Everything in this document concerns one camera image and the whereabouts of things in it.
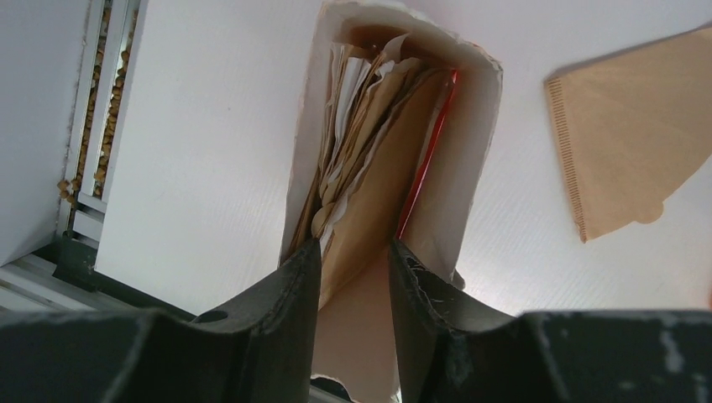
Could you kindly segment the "orange coffee filter box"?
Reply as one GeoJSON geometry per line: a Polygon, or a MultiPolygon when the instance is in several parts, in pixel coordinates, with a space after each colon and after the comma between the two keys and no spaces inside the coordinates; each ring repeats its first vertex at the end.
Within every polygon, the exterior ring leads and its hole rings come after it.
{"type": "Polygon", "coordinates": [[[387,248],[445,281],[457,264],[500,109],[482,47],[396,2],[326,1],[312,37],[280,256],[320,244],[312,373],[357,402],[400,385],[387,248]]]}

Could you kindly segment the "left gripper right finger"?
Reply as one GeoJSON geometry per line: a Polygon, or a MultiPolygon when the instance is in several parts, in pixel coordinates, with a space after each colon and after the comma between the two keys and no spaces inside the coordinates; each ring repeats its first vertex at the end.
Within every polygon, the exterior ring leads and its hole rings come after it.
{"type": "Polygon", "coordinates": [[[709,311],[529,311],[510,316],[389,249],[405,402],[708,402],[709,311]]]}

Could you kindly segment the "brown paper coffee filter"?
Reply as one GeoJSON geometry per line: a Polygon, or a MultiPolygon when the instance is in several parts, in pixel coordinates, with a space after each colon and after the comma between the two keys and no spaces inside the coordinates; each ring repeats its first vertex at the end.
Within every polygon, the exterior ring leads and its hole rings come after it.
{"type": "Polygon", "coordinates": [[[710,157],[710,28],[560,71],[545,90],[583,242],[656,221],[710,157]]]}

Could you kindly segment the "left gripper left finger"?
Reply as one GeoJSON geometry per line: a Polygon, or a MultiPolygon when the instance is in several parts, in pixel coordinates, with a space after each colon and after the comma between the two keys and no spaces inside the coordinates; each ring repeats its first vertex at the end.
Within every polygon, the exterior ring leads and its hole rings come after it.
{"type": "Polygon", "coordinates": [[[305,402],[322,274],[316,240],[191,322],[160,309],[1,316],[4,402],[305,402]]]}

